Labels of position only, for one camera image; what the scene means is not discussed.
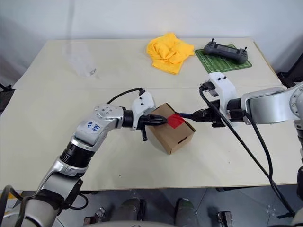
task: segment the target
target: green mat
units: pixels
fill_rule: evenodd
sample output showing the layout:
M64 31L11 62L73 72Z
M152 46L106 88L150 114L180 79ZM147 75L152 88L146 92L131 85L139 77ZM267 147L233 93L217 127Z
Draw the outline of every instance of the green mat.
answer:
M235 64L232 60L229 60L224 57L206 55L204 54L203 49L195 50L195 53L208 73L228 72L232 70L245 69L252 66L249 61L246 61L244 64L239 65L239 64Z

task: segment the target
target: white wall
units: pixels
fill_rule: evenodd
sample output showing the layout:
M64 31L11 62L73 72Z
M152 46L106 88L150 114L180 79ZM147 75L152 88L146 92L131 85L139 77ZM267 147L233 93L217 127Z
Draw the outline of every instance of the white wall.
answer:
M302 0L0 0L0 82L47 39L252 36L278 71L303 52Z

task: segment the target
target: floor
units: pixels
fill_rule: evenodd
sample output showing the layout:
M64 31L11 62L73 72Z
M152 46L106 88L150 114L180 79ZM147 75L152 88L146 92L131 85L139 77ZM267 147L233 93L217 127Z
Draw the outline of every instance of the floor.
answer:
M295 211L303 207L296 196L296 185L279 187ZM214 188L148 189L101 191L87 195L89 205L83 210L64 210L53 227L79 227L84 217L93 216L102 206L108 213L116 209L124 200L132 197L147 201L146 219L149 221L174 223L174 206L178 198L188 198L195 206L201 226L219 227L218 211L231 211L234 227L266 227L290 224L291 218L278 219L286 209L276 198L269 186L236 189L219 192ZM82 206L84 200L78 197L74 206Z

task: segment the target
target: white table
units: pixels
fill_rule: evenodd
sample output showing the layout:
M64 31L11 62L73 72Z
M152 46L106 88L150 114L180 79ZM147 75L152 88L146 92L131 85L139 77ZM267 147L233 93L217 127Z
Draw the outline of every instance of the white table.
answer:
M245 46L249 46L251 42L248 38L235 40L241 41ZM103 45L103 42L115 42L112 47L117 45L125 47L125 42L131 41L93 40L88 43ZM188 59L189 63L187 61L184 63L179 75L170 75L152 68L151 60L144 54L146 43L141 41L136 42L135 45L133 42L132 49L141 51L135 51L132 55L141 56L138 58L142 60L141 65L134 67L129 58L122 56L117 64L120 65L119 70L104 65L104 71L112 70L112 73L116 71L121 76L121 79L116 79L118 82L114 83L108 79L109 73L100 79L77 77L63 60L58 61L60 56L55 57L58 54L55 46L59 43L62 41L51 41L46 44L47 48L44 47L25 76L15 85L17 90L0 117L0 188L12 184L19 190L35 190L54 159L65 149L78 123L93 110L96 104L107 102L126 88L147 87L158 105L169 102L176 111L180 112L193 112L206 107L199 96L198 84L207 78L207 73L196 57L191 57ZM225 44L229 43L236 42L226 39ZM49 55L53 56L53 62L47 63L45 61ZM252 55L249 60L253 64L252 68L226 73L235 84L238 83L239 96L250 91L280 86L280 82L263 59L258 60ZM133 72L133 74L124 75L121 65L125 66L128 73ZM256 72L255 65L263 65L262 70L265 72L263 76L260 76L261 71ZM147 72L145 77L137 71L144 68ZM54 71L65 73L58 76L59 74ZM164 78L163 83L151 85L147 83L153 81L146 76L149 73L154 78ZM261 81L264 83L262 86L250 86L250 83L257 85L256 78L251 79L253 74L259 83ZM129 107L136 95L122 96L114 104ZM190 121L190 123L196 129L191 142L171 156L165 153L149 131L147 142L142 141L139 131L131 132L128 129L111 131L92 158L89 169L83 177L84 185L81 189L229 187L269 184L268 179L227 128L213 129L207 122ZM272 155L276 183L296 183L301 157L300 143L293 123L261 125L259 129ZM267 166L266 156L252 127L242 124L236 130L260 162Z

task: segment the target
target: brown cardboard box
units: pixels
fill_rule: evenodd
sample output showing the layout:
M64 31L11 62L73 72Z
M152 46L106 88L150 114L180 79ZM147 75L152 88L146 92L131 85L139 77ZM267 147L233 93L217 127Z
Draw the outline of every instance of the brown cardboard box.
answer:
M167 103L162 104L152 112L152 114L161 115L166 118L172 116L174 113L174 109ZM169 155L190 142L196 131L188 122L183 122L175 129L167 123L159 126L149 126L149 129Z

